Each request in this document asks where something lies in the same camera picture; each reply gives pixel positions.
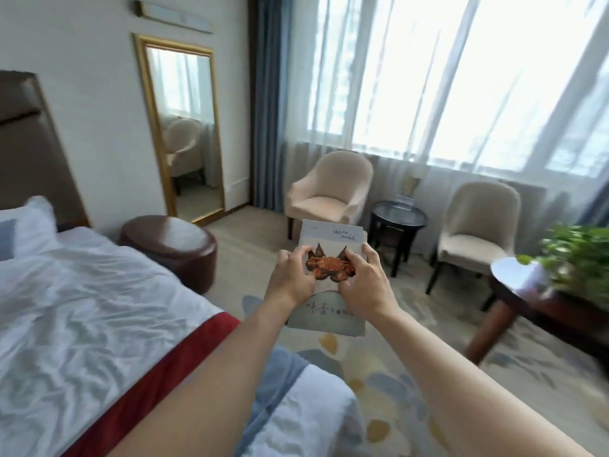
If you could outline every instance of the human hand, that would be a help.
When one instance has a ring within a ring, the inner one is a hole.
[[[362,249],[368,263],[349,249],[345,251],[355,267],[355,278],[352,282],[340,282],[339,290],[349,309],[374,325],[378,318],[390,315],[400,307],[378,253],[368,244],[364,244]]]
[[[303,257],[313,250],[310,245],[303,245],[293,253],[281,250],[277,258],[275,270],[270,276],[264,301],[285,306],[291,313],[294,308],[304,303],[313,294],[315,276],[305,274]]]

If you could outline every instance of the potted plant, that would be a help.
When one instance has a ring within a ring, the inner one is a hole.
[[[537,261],[554,289],[609,311],[609,229],[559,225],[551,232],[540,256],[518,255],[518,262]]]

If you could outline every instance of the left arm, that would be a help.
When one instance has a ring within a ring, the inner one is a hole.
[[[310,250],[279,253],[263,304],[108,457],[232,456],[279,331],[292,310],[313,293],[315,278],[305,275],[302,266]]]

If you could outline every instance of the left hand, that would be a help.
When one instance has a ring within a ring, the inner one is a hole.
[[[311,297],[315,288],[315,276],[310,272],[305,274],[303,268],[303,257],[311,250],[313,250],[312,246],[303,245],[293,253],[287,250],[279,252],[277,265],[264,294],[264,301],[284,305],[292,312]]]

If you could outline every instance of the book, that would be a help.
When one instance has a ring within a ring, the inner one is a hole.
[[[303,220],[298,246],[313,247],[313,252],[303,258],[303,267],[315,275],[316,283],[312,297],[290,315],[288,327],[349,336],[365,334],[365,322],[347,308],[339,282],[355,276],[345,249],[362,256],[366,238],[361,226]]]

